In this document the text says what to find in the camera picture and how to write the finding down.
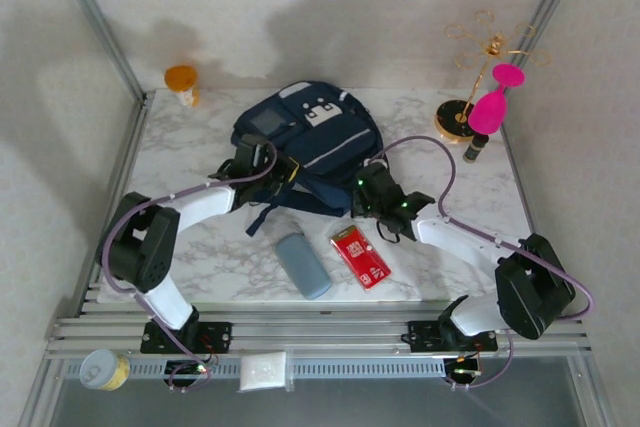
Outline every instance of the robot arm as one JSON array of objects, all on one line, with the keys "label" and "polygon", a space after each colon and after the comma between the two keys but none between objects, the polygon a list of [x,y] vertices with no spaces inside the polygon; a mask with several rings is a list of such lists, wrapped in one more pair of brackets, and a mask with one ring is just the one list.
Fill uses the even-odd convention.
[{"label": "robot arm", "polygon": [[507,328],[537,339],[575,297],[572,285],[502,245],[520,245],[564,270],[540,235],[500,242],[473,235],[443,217],[433,198],[419,192],[405,195],[382,162],[371,163],[357,177],[355,215],[374,217],[392,233],[445,250],[495,278],[495,291],[460,297],[442,313],[439,336],[443,347],[456,350],[473,345],[470,339],[474,336]]},{"label": "robot arm", "polygon": [[[223,163],[210,177],[233,180],[252,176],[271,162],[270,155],[273,154],[267,149],[266,139],[245,135],[235,158]],[[112,275],[135,286],[156,316],[185,345],[193,344],[191,337],[197,330],[194,325],[198,323],[199,314],[184,299],[169,274],[177,235],[209,217],[236,210],[256,197],[271,196],[291,180],[297,168],[293,160],[277,153],[273,169],[258,180],[211,187],[167,205],[157,204],[145,209],[120,229],[111,245],[109,265]],[[149,200],[137,192],[127,194],[120,201],[107,232],[131,209]],[[104,239],[97,251],[98,263],[103,248]]]}]

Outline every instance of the white wall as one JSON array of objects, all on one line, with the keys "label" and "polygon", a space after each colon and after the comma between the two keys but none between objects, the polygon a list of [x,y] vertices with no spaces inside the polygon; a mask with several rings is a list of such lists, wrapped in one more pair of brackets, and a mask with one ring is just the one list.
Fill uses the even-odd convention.
[{"label": "white wall", "polygon": [[[176,62],[208,87],[277,87],[301,78],[345,87],[470,87],[446,24],[496,12],[511,31],[539,0],[98,0],[146,89]],[[472,48],[472,43],[464,44]]]},{"label": "white wall", "polygon": [[562,0],[510,96],[535,223],[593,290],[586,320],[621,426],[640,425],[640,0]]},{"label": "white wall", "polygon": [[95,247],[133,100],[74,0],[0,0],[0,425]]}]

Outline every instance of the gray smartphone case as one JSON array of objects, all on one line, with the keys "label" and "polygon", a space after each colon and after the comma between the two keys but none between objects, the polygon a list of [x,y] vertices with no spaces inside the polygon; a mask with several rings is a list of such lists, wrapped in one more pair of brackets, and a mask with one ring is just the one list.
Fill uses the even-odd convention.
[{"label": "gray smartphone case", "polygon": [[331,287],[331,278],[304,235],[289,234],[275,245],[280,264],[307,300],[320,297]]}]

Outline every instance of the gold earring holder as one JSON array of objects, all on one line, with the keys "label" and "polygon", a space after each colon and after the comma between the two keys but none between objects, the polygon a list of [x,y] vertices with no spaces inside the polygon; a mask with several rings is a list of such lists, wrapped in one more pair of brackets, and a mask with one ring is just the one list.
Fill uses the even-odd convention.
[{"label": "gold earring holder", "polygon": [[493,12],[480,10],[475,13],[475,21],[483,25],[487,31],[487,38],[481,40],[472,32],[465,29],[460,24],[450,24],[444,29],[444,33],[451,39],[471,39],[482,50],[480,52],[464,52],[454,58],[454,62],[460,69],[473,69],[478,65],[478,60],[484,58],[484,63],[476,79],[469,98],[465,100],[449,100],[436,111],[434,122],[438,131],[445,137],[456,142],[468,142],[473,138],[474,132],[469,127],[468,119],[473,109],[472,100],[478,91],[491,62],[494,60],[505,60],[507,55],[526,55],[534,65],[543,66],[551,62],[551,54],[542,50],[532,50],[530,52],[522,50],[509,50],[509,43],[519,38],[531,38],[536,35],[536,28],[525,22],[516,25],[513,34],[506,37],[502,32],[494,32],[491,24],[495,20]]}]

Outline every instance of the black cylindrical object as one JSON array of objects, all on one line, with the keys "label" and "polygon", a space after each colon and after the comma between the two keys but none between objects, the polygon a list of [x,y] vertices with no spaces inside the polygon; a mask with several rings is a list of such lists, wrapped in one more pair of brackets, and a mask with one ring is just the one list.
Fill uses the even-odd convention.
[{"label": "black cylindrical object", "polygon": [[464,161],[473,164],[478,158],[478,155],[480,155],[480,151],[487,145],[487,142],[489,142],[488,135],[475,134],[473,139],[471,139],[471,144],[469,144],[467,151],[462,156]]}]

